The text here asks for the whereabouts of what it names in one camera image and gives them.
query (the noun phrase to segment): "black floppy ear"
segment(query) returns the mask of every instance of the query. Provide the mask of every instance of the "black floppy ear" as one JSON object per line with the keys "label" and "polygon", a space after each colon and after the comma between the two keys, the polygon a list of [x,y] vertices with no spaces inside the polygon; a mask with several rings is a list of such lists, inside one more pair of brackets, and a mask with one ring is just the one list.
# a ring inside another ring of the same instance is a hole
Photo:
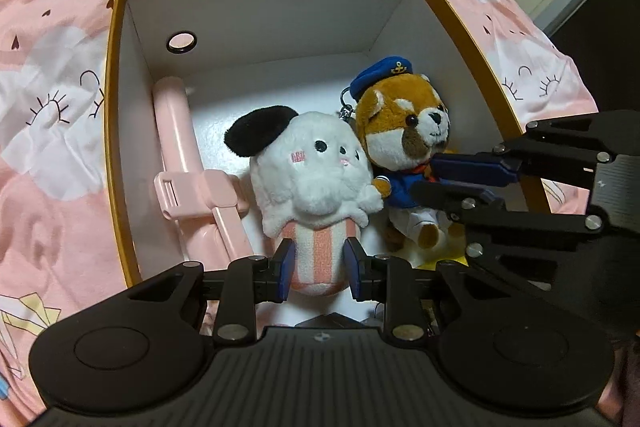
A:
{"label": "black floppy ear", "polygon": [[225,144],[238,156],[255,156],[273,143],[296,116],[286,105],[256,109],[238,118],[226,131]]}

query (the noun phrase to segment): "round hole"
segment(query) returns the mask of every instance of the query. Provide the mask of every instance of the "round hole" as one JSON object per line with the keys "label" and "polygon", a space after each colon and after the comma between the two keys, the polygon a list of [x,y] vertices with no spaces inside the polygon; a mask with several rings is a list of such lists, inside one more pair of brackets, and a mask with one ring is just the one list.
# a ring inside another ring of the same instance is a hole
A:
{"label": "round hole", "polygon": [[176,55],[190,52],[196,47],[198,39],[192,32],[181,31],[174,33],[166,42],[166,48]]}

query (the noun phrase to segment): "white dog plush toy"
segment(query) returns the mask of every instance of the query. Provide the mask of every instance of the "white dog plush toy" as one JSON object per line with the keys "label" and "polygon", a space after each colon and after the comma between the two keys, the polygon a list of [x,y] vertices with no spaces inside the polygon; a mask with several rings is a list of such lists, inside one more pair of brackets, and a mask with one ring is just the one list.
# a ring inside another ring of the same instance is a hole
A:
{"label": "white dog plush toy", "polygon": [[251,158],[262,228],[274,248],[284,237],[296,244],[291,287],[308,295],[345,288],[342,244],[359,237],[368,214],[383,206],[351,127],[337,116],[298,115],[276,105],[239,118],[226,132],[225,144]]}

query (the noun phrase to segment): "white pants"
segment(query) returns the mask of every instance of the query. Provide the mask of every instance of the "white pants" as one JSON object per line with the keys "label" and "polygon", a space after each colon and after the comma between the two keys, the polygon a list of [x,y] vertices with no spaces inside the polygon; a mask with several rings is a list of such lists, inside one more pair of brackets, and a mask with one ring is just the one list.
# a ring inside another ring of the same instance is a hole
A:
{"label": "white pants", "polygon": [[414,206],[413,208],[391,206],[389,207],[389,220],[396,229],[417,243],[420,230],[424,225],[438,225],[438,211],[426,206]]}

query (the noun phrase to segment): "blue beret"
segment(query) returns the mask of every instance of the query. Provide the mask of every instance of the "blue beret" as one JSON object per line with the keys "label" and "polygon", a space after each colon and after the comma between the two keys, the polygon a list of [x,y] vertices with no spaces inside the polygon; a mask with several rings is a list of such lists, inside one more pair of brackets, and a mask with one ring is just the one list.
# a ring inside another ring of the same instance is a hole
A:
{"label": "blue beret", "polygon": [[367,68],[353,79],[349,86],[351,98],[356,102],[367,90],[367,87],[373,86],[376,82],[396,76],[396,74],[413,73],[411,62],[402,57],[387,57],[376,62],[370,68]]}

